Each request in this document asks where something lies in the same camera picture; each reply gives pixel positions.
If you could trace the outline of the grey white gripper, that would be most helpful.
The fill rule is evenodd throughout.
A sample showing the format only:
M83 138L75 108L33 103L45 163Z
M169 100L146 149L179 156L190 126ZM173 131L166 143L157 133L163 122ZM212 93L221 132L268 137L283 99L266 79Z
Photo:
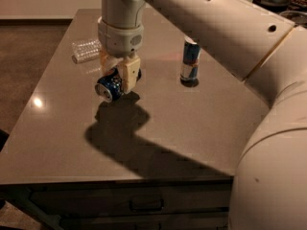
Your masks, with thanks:
M98 19L98 38L103 49L100 51L101 69L104 75L115 67L123 57L137 52L143 43L144 26L133 29L120 29L107 25L102 18ZM122 61L122 85L128 94L136 85L140 70L140 58L135 56Z

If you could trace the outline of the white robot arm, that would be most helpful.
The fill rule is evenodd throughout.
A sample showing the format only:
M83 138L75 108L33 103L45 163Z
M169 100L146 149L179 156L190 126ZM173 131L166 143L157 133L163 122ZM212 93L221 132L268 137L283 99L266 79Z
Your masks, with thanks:
M234 177L229 230L307 228L307 31L246 0L102 0L99 39L136 84L142 9L151 5L271 110Z

